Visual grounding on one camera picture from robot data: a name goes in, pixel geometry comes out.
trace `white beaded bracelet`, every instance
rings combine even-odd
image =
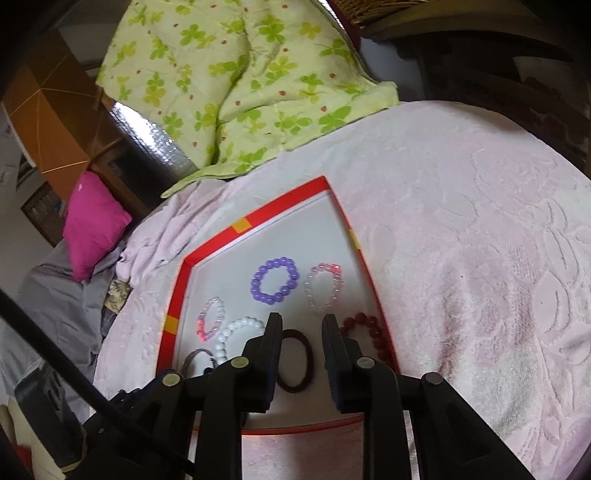
[[[260,320],[257,320],[256,318],[252,317],[243,317],[239,320],[235,320],[234,322],[228,323],[226,328],[224,328],[217,336],[217,343],[213,346],[213,348],[215,349],[213,355],[216,358],[218,365],[221,365],[222,363],[228,361],[228,354],[226,352],[226,342],[232,336],[234,331],[242,327],[256,328],[257,332],[254,336],[260,336],[265,332],[265,324],[262,323]]]

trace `pink pillow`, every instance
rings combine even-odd
[[[72,278],[88,280],[96,264],[112,251],[131,222],[100,178],[85,171],[70,196],[64,227]]]

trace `brown hair tie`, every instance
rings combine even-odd
[[[288,393],[298,393],[305,390],[308,385],[312,383],[312,379],[314,378],[314,352],[312,351],[312,346],[310,345],[308,337],[299,330],[293,328],[283,330],[283,339],[286,338],[295,338],[304,346],[304,349],[306,350],[306,373],[301,382],[292,387],[285,383],[281,378],[281,374],[277,372],[277,385]]]

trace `dark red beaded bracelet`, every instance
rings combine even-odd
[[[340,334],[344,337],[349,336],[349,331],[353,330],[356,325],[365,325],[369,330],[369,336],[373,340],[375,349],[378,351],[378,358],[389,367],[392,366],[392,353],[388,349],[388,342],[384,338],[383,330],[378,326],[378,319],[376,317],[368,317],[363,312],[355,315],[355,318],[347,317],[343,321],[343,326],[340,328]]]

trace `gray bedsheet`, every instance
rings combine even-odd
[[[22,282],[17,303],[92,382],[96,358],[115,314],[103,308],[115,274],[115,263],[123,245],[109,253],[96,267],[92,278],[72,280],[67,245],[62,240],[43,263],[34,267]],[[0,339],[0,370],[8,395],[39,355],[14,330],[6,327]],[[88,405],[65,385],[68,404],[76,416],[88,418]]]

